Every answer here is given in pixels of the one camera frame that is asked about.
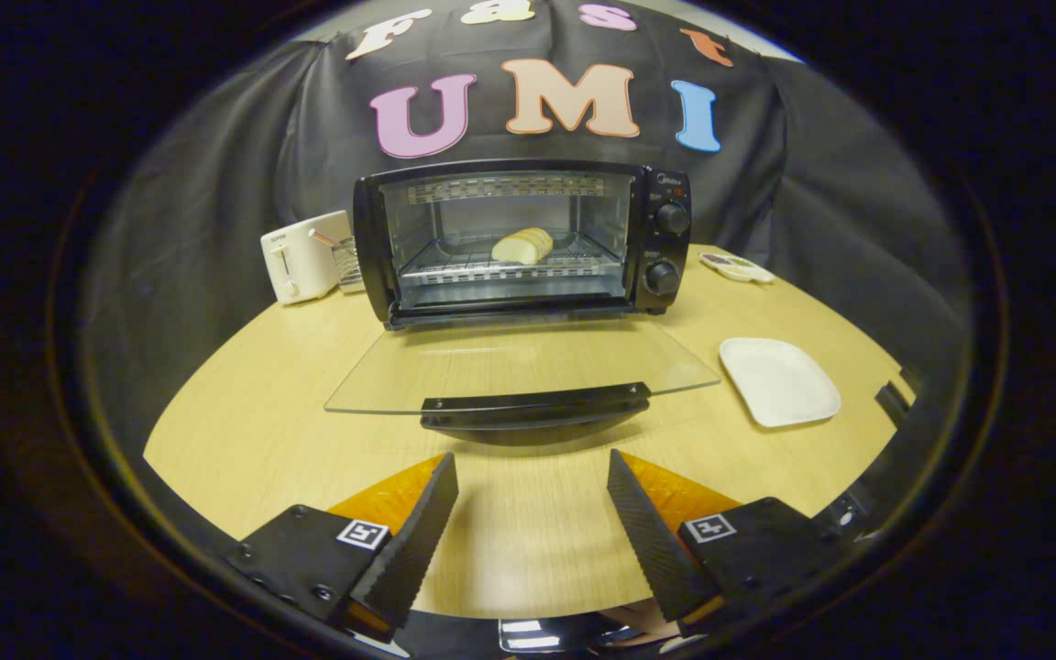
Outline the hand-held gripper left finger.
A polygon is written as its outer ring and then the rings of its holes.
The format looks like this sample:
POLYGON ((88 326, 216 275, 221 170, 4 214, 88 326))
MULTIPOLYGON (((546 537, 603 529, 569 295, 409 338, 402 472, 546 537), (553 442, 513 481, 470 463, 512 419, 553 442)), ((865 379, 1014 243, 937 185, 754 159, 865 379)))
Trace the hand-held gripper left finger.
POLYGON ((327 510, 286 507, 224 561, 324 625, 389 642, 406 626, 457 496, 456 457, 431 456, 327 510))

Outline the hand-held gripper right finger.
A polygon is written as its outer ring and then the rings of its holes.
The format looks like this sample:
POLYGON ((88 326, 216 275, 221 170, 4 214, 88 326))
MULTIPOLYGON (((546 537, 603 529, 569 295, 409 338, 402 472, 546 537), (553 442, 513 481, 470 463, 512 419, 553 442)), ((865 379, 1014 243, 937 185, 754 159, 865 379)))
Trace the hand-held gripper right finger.
POLYGON ((868 513, 851 492, 813 517, 775 497, 742 504, 620 450, 607 490, 659 610, 691 634, 780 612, 837 565, 868 513))

